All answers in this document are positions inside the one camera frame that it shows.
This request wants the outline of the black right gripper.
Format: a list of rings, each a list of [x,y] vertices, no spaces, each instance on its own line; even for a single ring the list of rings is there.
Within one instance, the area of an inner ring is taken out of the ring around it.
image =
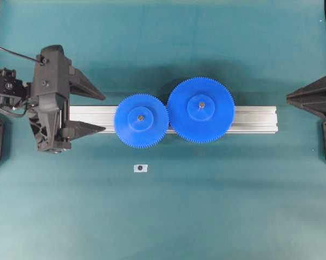
[[[326,76],[286,96],[288,104],[314,114],[321,119],[324,154],[326,157]]]

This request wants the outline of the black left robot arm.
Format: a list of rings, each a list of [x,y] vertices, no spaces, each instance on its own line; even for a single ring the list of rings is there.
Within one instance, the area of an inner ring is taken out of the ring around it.
[[[0,114],[27,116],[38,151],[59,154],[71,149],[72,140],[105,130],[70,119],[71,94],[105,99],[81,71],[71,65],[52,70],[38,66],[35,76],[35,82],[23,83],[15,70],[0,70]]]

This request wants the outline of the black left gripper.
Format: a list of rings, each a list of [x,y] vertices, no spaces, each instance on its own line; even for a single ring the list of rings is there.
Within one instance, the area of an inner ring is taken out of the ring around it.
[[[69,66],[68,82],[70,94],[96,100],[106,99],[83,72],[72,65]],[[32,98],[27,116],[40,152],[59,154],[71,149],[71,143],[68,140],[106,130],[105,127],[68,120],[68,100],[56,93]]]

